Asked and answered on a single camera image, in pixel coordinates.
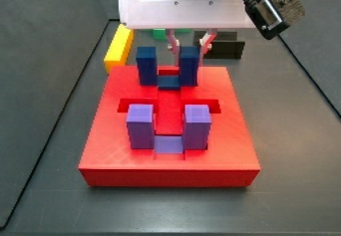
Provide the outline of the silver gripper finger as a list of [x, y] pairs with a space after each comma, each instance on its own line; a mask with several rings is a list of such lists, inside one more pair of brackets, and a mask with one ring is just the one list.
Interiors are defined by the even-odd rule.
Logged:
[[174, 64], [178, 65], [178, 57], [180, 57], [180, 40], [176, 37], [176, 29], [166, 29], [166, 35], [169, 39], [169, 50], [174, 55]]
[[217, 36], [217, 30], [214, 28], [209, 28], [205, 32], [205, 35], [200, 39], [200, 63], [204, 64], [204, 56], [209, 51], [210, 43]]

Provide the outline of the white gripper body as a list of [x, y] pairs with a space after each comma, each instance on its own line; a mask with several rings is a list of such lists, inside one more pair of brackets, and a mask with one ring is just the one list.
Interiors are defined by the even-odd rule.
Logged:
[[130, 29], [253, 28], [243, 0], [120, 0]]

